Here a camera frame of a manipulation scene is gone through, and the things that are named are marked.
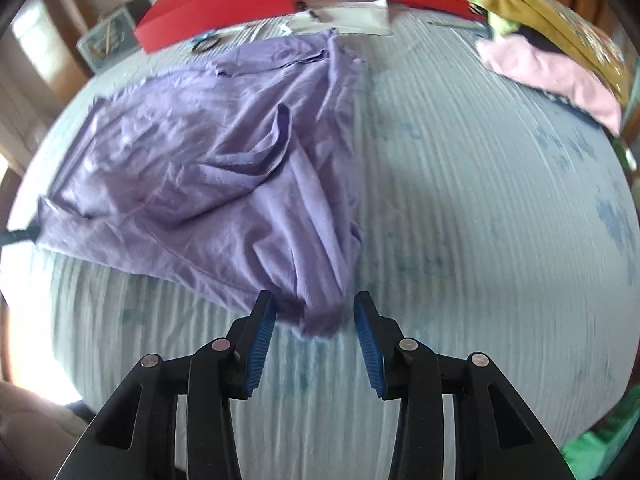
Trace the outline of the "purple shirt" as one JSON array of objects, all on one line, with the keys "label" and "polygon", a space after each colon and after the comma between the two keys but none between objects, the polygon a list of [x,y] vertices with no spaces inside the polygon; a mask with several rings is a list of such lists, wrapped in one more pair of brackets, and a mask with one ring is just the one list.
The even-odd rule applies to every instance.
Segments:
[{"label": "purple shirt", "polygon": [[361,246],[361,69],[325,30],[95,100],[38,202],[39,246],[233,311],[268,290],[297,336],[333,336]]}]

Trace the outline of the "green cloth on floor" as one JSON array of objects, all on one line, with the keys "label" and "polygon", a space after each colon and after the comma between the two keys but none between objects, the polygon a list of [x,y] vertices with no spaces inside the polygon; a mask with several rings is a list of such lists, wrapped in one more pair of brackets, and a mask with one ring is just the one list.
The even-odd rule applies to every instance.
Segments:
[{"label": "green cloth on floor", "polygon": [[633,386],[604,421],[561,448],[575,479],[595,479],[620,454],[639,420],[639,386]]}]

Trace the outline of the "light blue striped bedsheet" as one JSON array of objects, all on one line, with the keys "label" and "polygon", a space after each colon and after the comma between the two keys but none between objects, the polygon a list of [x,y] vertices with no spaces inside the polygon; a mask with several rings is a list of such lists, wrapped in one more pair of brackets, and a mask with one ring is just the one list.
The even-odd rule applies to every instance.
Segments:
[{"label": "light blue striped bedsheet", "polygon": [[[364,61],[352,279],[446,356],[488,354],[557,444],[625,392],[639,339],[639,227],[602,130],[478,62],[480,26],[396,8]],[[233,314],[183,287],[29,243],[1,256],[14,382],[100,408],[145,353],[175,358]]]}]

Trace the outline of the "pink garment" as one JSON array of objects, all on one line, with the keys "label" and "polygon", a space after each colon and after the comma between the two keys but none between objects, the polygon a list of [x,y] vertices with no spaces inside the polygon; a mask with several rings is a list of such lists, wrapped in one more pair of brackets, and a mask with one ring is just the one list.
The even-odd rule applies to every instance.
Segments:
[{"label": "pink garment", "polygon": [[497,40],[477,39],[475,45],[480,62],[488,70],[564,98],[614,136],[620,134],[620,103],[593,72],[572,58],[540,50],[518,34]]}]

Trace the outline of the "dark green gift bag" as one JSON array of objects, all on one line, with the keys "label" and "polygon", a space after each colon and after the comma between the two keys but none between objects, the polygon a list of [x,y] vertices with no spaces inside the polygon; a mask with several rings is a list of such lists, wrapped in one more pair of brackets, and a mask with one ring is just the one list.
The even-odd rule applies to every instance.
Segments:
[{"label": "dark green gift bag", "polygon": [[95,75],[141,49],[134,31],[150,9],[151,0],[130,0],[80,37],[77,51]]}]

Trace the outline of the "yellow green garment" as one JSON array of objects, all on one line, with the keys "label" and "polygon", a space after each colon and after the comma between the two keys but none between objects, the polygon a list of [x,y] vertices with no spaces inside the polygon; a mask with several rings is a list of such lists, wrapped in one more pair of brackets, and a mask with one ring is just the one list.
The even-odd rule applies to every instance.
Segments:
[{"label": "yellow green garment", "polygon": [[611,38],[616,18],[604,0],[480,0],[488,12],[540,32],[570,58],[595,73],[627,105],[629,70]]}]

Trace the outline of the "white paper sheet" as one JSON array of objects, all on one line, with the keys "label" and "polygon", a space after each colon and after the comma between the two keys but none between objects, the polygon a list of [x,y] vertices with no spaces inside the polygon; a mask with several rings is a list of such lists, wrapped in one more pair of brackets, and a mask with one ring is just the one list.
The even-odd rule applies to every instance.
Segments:
[{"label": "white paper sheet", "polygon": [[[308,9],[322,22],[313,21]],[[290,34],[335,29],[344,35],[388,36],[390,10],[387,0],[304,0],[303,10],[288,18],[283,29]]]}]

